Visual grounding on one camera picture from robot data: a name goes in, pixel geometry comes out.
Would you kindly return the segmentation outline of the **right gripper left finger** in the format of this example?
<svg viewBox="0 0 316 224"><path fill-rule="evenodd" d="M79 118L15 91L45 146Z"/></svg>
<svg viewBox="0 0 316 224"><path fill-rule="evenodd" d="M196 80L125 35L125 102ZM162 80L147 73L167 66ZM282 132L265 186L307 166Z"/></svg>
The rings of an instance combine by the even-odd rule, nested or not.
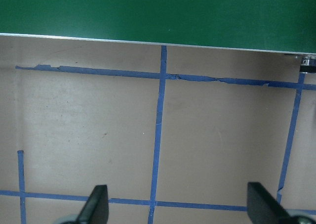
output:
<svg viewBox="0 0 316 224"><path fill-rule="evenodd" d="M106 224L109 219L107 185L94 187L84 207L76 218L77 224Z"/></svg>

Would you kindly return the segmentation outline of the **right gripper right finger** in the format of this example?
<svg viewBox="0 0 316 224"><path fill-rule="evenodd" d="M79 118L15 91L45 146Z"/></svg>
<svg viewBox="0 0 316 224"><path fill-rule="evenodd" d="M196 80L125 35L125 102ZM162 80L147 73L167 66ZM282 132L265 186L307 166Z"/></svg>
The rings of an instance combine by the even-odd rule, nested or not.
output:
<svg viewBox="0 0 316 224"><path fill-rule="evenodd" d="M293 224L291 216L259 182L247 184L247 214L253 224Z"/></svg>

